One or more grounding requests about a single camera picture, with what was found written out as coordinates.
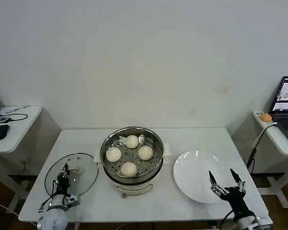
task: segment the orange object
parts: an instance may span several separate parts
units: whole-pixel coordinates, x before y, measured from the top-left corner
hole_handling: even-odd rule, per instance
[[[260,114],[260,119],[262,121],[265,121],[265,122],[271,122],[272,121],[272,117],[267,113]]]

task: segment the pot lid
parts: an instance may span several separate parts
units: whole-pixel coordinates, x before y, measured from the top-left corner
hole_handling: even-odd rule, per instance
[[[52,181],[56,179],[65,164],[70,172],[69,194],[81,196],[87,192],[95,183],[98,176],[97,163],[93,162],[93,157],[86,153],[74,153],[67,155],[49,169],[45,177],[45,189],[49,195],[52,191]]]

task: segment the laptop screen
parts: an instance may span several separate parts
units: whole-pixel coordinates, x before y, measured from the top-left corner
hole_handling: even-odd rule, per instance
[[[288,113],[288,77],[283,77],[270,113]]]

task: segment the white bun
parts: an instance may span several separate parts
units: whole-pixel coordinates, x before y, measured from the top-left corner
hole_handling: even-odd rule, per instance
[[[121,157],[120,149],[116,147],[111,147],[106,152],[106,158],[109,162],[117,162]]]
[[[126,162],[121,166],[120,173],[125,177],[133,177],[137,174],[136,165],[131,162]]]
[[[149,146],[142,146],[138,150],[139,158],[141,158],[143,161],[147,161],[153,157],[153,149]]]
[[[127,136],[125,140],[125,144],[128,148],[134,149],[139,145],[139,138],[135,135]]]

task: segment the white desk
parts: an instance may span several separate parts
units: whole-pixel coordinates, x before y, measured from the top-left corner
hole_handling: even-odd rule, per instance
[[[245,202],[262,219],[271,222],[268,210],[225,128],[153,129],[170,145],[173,161],[188,150],[207,150],[226,162],[246,181]],[[60,133],[21,212],[19,220],[37,221],[37,209],[48,198],[44,180],[49,168],[62,157],[84,152],[94,156],[103,140],[114,130],[64,130]],[[172,178],[172,164],[164,164],[154,188],[146,194],[122,198],[103,170],[81,204],[66,212],[69,222],[144,222],[219,220],[231,210],[229,204],[201,204],[189,199]]]
[[[271,122],[264,122],[260,119],[260,114],[263,111],[254,111],[253,116],[256,121],[260,124],[262,128],[267,127]],[[282,133],[282,131],[276,127],[270,127],[265,131],[271,141],[275,144],[276,148],[279,152],[285,156],[288,156],[288,139]],[[274,177],[267,177],[271,186],[269,188],[258,188],[261,195],[276,195],[279,202],[281,203],[283,208],[288,208],[288,201],[286,200],[282,187],[288,184],[288,172],[285,173],[279,180],[275,181]]]
[[[3,107],[0,108],[0,114],[4,114],[5,112],[16,109],[19,107]],[[30,106],[27,108],[19,109],[15,111],[15,113],[24,113],[27,114],[28,117],[21,121],[12,121],[9,122],[9,131],[6,137],[0,140],[0,154],[6,154],[13,152],[20,141],[23,139],[31,125],[34,123],[38,115],[40,114],[42,108],[38,106]],[[19,119],[21,115],[14,115],[13,119]],[[25,191],[19,184],[17,184],[13,179],[11,179],[4,170],[0,168],[0,182],[10,188],[17,196],[20,198],[26,198],[28,196],[28,192]]]
[[[0,108],[0,114],[4,114],[5,112],[16,109],[19,107],[3,107]],[[19,109],[14,113],[23,113],[27,114],[28,118],[21,121],[12,121],[9,122],[8,125],[10,129],[6,137],[0,140],[0,154],[13,152],[20,141],[23,139],[31,125],[34,123],[40,112],[42,111],[41,107],[38,106],[30,106],[27,108]],[[23,115],[13,115],[13,119],[19,119],[23,117]]]

